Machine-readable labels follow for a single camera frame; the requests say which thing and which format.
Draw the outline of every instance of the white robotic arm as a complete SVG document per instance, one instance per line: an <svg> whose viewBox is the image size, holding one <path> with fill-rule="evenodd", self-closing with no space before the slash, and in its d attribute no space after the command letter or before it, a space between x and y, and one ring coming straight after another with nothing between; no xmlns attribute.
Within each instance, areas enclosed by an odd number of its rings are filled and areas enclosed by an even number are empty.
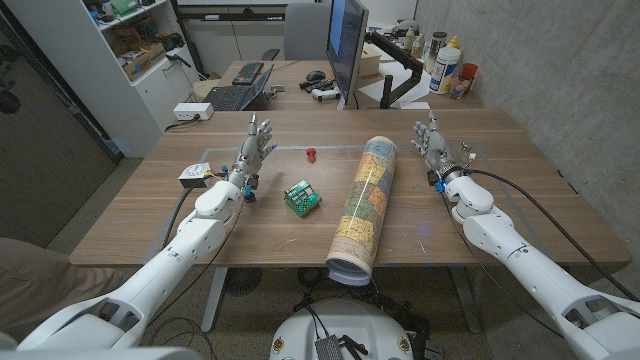
<svg viewBox="0 0 640 360"><path fill-rule="evenodd" d="M640 357L640 304L593 290L531 246L513 221L493 204L493 196L466 176L468 147L452 156L438 132L416 122L412 141L427 165L430 185L456 205L451 212L473 245L504 264L554 321L580 359Z"/></svg>
<svg viewBox="0 0 640 360"><path fill-rule="evenodd" d="M276 147L269 120L259 127L255 113L249 134L236 153L227 181L218 181L196 200L195 210L175 238L126 283L106 295L62 309L17 347L43 349L126 349L139 343L153 314L196 261L217 250L243 192L258 186L262 160Z"/></svg>

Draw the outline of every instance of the metal table leg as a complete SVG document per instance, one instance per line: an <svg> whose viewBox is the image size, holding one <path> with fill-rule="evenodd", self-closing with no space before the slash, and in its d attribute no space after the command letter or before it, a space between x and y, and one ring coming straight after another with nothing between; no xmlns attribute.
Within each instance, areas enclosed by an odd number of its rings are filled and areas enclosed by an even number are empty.
<svg viewBox="0 0 640 360"><path fill-rule="evenodd" d="M471 293L471 288L469 287L469 278L467 277L466 269L463 267L450 267L449 270L451 271L451 277L453 278L456 291L458 291L467 329L477 334L482 331L482 326L480 325L476 304L473 299L473 294Z"/></svg>
<svg viewBox="0 0 640 360"><path fill-rule="evenodd" d="M207 299L207 307L204 309L202 316L202 332L209 333L213 330L216 323L216 315L222 303L222 291L224 289L224 280L227 277L228 268L216 268L213 273L213 280L209 288L209 298Z"/></svg>

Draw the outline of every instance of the bottle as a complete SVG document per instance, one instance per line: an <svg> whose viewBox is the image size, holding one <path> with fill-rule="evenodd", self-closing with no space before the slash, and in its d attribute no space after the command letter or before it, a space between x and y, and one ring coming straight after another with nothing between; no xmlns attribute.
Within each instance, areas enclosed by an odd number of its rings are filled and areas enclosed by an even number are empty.
<svg viewBox="0 0 640 360"><path fill-rule="evenodd" d="M458 46L458 36L454 36L451 41L449 41L449 43L447 44L446 47L454 47L456 49L460 49L460 46Z"/></svg>
<svg viewBox="0 0 640 360"><path fill-rule="evenodd" d="M413 47L413 42L416 40L416 33L413 31L413 27L410 27L407 30L407 35L404 38L404 48L411 52L411 48Z"/></svg>
<svg viewBox="0 0 640 360"><path fill-rule="evenodd" d="M444 46L447 33L443 31L436 31L431 38L431 44L429 45L429 52L427 55L427 62L424 70L431 74L433 67L436 64L436 58L438 57L438 51Z"/></svg>
<svg viewBox="0 0 640 360"><path fill-rule="evenodd" d="M446 94L449 92L453 71L458 65L461 54L460 49L454 47L443 47L438 51L438 58L431 72L431 83L429 84L431 92L434 94Z"/></svg>
<svg viewBox="0 0 640 360"><path fill-rule="evenodd" d="M416 37L411 48L411 56L419 58L422 55L422 48L424 47L424 36L422 34Z"/></svg>

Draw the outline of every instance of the cup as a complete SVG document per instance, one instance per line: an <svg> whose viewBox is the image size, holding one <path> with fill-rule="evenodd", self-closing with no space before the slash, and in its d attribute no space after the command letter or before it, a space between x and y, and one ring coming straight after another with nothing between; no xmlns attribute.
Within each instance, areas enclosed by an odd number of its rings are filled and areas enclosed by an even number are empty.
<svg viewBox="0 0 640 360"><path fill-rule="evenodd" d="M469 86L471 86L471 81L473 81L473 78L469 75L460 74L455 77L451 81L451 91L449 92L449 96L452 99L459 100L462 95L464 95L465 91L469 89Z"/></svg>
<svg viewBox="0 0 640 360"><path fill-rule="evenodd" d="M473 84L473 79L475 79L476 77L476 71L478 71L478 65L466 63L462 65L462 71L460 72L460 74L470 76L471 84ZM469 84L467 90L465 90L465 94L469 92L469 89L471 89L471 84Z"/></svg>

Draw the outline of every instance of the red object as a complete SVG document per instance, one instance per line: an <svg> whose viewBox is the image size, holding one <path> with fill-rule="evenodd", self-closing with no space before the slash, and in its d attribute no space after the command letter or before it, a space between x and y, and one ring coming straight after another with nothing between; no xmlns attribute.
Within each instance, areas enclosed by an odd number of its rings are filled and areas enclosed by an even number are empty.
<svg viewBox="0 0 640 360"><path fill-rule="evenodd" d="M475 64L464 64L462 65L462 73L461 75L469 75L472 78L476 75L476 71L478 71L478 65Z"/></svg>
<svg viewBox="0 0 640 360"><path fill-rule="evenodd" d="M471 84L473 84L473 80L475 79L476 71L478 71L478 65L476 64L467 63L462 65L462 72L460 75L467 75L471 78L471 83L469 83L467 90L464 91L465 94L469 92L469 89L471 89Z"/></svg>
<svg viewBox="0 0 640 360"><path fill-rule="evenodd" d="M309 160L311 160L311 163L316 162L316 149L308 148L307 155L309 155Z"/></svg>

